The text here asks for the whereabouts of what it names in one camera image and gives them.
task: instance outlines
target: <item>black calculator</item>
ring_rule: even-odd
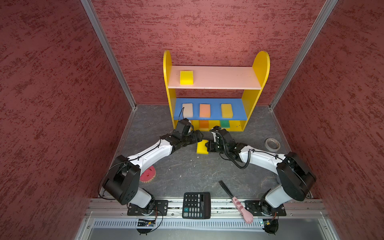
[[[184,193],[183,218],[211,218],[211,194],[209,192]]]

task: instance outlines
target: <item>roll of tape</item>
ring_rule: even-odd
[[[277,148],[272,148],[269,146],[268,143],[274,143],[277,145]],[[279,141],[277,141],[276,139],[274,138],[268,138],[267,140],[265,140],[265,147],[268,149],[268,151],[271,151],[271,152],[277,152],[279,151],[280,149],[280,143]]]

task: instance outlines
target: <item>yellow shelf side panel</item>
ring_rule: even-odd
[[[166,84],[170,116],[172,118],[173,128],[175,129],[177,120],[174,121],[173,116],[175,114],[175,107],[176,107],[176,89],[168,88],[168,81],[169,81],[171,70],[172,70],[172,59],[170,57],[169,50],[166,50],[164,52],[164,58],[163,58],[164,82]]]
[[[255,60],[253,61],[252,68],[255,71],[256,77],[259,80],[261,89],[260,90],[249,90],[246,89],[243,92],[242,101],[247,115],[246,121],[240,121],[241,129],[244,131],[245,126],[247,125],[249,118],[253,112],[253,109],[256,106],[257,100],[259,99],[265,83],[268,79],[269,70],[270,70],[270,59],[269,55],[265,51],[261,51],[257,54]]]

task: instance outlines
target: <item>shelf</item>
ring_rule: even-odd
[[[180,85],[180,70],[193,71],[193,85]],[[172,66],[168,88],[261,89],[252,67]]]
[[[179,114],[183,103],[193,103],[193,117],[189,120],[247,120],[243,101],[241,98],[177,98],[175,105],[174,119],[179,119]],[[211,117],[200,118],[200,103],[211,105]],[[223,118],[221,116],[221,104],[232,104],[233,118]]]

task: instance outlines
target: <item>robotic arm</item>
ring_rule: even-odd
[[[209,152],[225,154],[237,167],[244,169],[249,164],[254,164],[279,176],[281,184],[267,191],[260,200],[260,210],[265,215],[274,214],[276,208],[291,199],[303,201],[316,181],[309,167],[293,152],[286,155],[274,154],[254,149],[244,143],[236,143],[227,130],[218,126],[205,136],[199,130],[194,131],[185,118],[177,123],[171,134],[161,136],[157,143],[146,150],[129,157],[118,156],[103,182],[103,187],[122,205],[132,203],[149,213],[155,198],[139,188],[140,175],[158,160],[181,147],[200,142],[203,138],[210,139],[206,143]]]

